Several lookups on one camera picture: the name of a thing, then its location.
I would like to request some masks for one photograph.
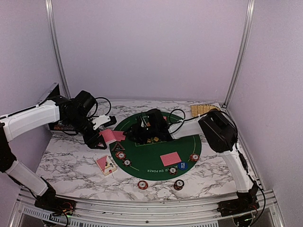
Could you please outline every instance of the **red poker chip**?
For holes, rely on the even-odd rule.
[[[189,157],[189,159],[190,159],[191,161],[193,161],[193,162],[198,161],[199,158],[200,158],[200,156],[197,155],[197,154],[191,154],[190,157]]]
[[[118,155],[121,153],[121,151],[117,151],[116,153],[115,153],[115,156],[117,157],[117,158],[119,158],[118,157]]]
[[[138,188],[140,188],[141,190],[145,190],[148,188],[148,184],[146,181],[139,181],[138,182]]]
[[[120,160],[123,160],[126,158],[126,154],[123,151],[119,151],[116,153],[116,157]]]

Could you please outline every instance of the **green felt mat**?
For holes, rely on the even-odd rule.
[[[136,116],[140,114],[141,113],[134,114],[124,119],[116,126],[115,130],[125,131],[132,124],[136,123]],[[162,112],[162,114],[168,119],[169,113]],[[172,121],[175,121],[181,118],[172,114],[171,119]],[[116,152],[111,151],[112,157],[117,165],[132,176],[152,181],[168,180],[186,173],[196,163],[190,161],[189,156],[193,153],[200,155],[202,149],[201,140],[198,135],[183,137],[169,142],[154,141],[145,145],[136,144],[127,138],[120,143],[125,148],[124,153],[126,153],[126,158],[131,160],[132,164],[128,167],[124,166],[123,161],[115,156]],[[114,146],[115,143],[110,144],[110,150],[112,150]],[[188,163],[187,170],[178,169],[178,173],[176,175],[169,174],[168,169],[172,166],[177,167],[177,164],[164,166],[160,156],[172,152],[178,152],[181,160]]]

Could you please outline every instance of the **lavender backdrop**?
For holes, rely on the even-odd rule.
[[[71,96],[223,102],[247,0],[54,0]]]
[[[0,31],[2,115],[35,105],[59,75],[44,1],[1,1]],[[16,138],[10,146],[19,160],[36,170],[49,139],[44,128],[37,128]],[[0,174],[1,227],[8,225],[18,191],[18,185]]]
[[[303,1],[257,1],[230,110],[287,227],[303,213]]]

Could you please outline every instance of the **marble surface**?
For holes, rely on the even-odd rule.
[[[179,108],[191,117],[190,106],[201,102],[173,101],[112,101],[112,110],[117,122],[135,113],[158,108],[171,112]],[[108,104],[99,102],[97,114],[107,111]],[[37,169],[37,174],[47,180],[59,195],[86,199],[116,201],[164,201],[201,198],[235,192],[232,175],[221,157],[211,150],[205,138],[202,141],[201,157],[196,165],[181,177],[167,181],[147,181],[148,189],[140,190],[140,179],[122,169],[104,176],[95,160],[104,155],[110,156],[109,149],[89,149],[82,137],[53,135]],[[185,182],[181,191],[176,191],[173,184],[177,179]]]

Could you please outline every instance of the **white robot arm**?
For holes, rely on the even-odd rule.
[[[143,122],[142,114],[147,116],[149,126]],[[218,211],[222,216],[247,212],[259,207],[256,197],[258,186],[249,175],[248,164],[243,154],[237,149],[238,130],[225,112],[213,109],[201,116],[173,123],[167,123],[158,109],[142,114],[137,117],[137,123],[124,132],[129,140],[144,144],[152,137],[171,141],[204,134],[212,150],[224,159],[234,178],[239,198],[219,203]]]
[[[202,117],[199,117],[191,121],[184,122],[182,127],[180,127],[182,124],[181,122],[171,125],[169,128],[170,133],[176,131],[180,127],[179,130],[170,134],[171,137],[176,140],[185,136],[203,134],[202,128],[199,124],[199,120],[201,120],[201,118]],[[243,163],[236,149],[236,144],[233,145],[232,151],[224,151],[219,153],[219,155],[224,159],[230,172],[232,173],[237,191],[241,193],[249,192],[253,186],[253,182],[248,176],[247,165],[243,167]]]
[[[101,125],[115,124],[116,118],[102,115],[94,120],[88,119],[87,114],[95,103],[96,100],[90,93],[81,91],[70,100],[55,96],[38,105],[0,116],[0,171],[30,189],[37,196],[36,206],[58,211],[58,207],[64,207],[63,204],[67,200],[57,198],[55,190],[48,182],[18,161],[10,150],[9,142],[29,130],[60,120],[81,133],[85,144],[90,148],[106,149],[106,143],[98,128]]]

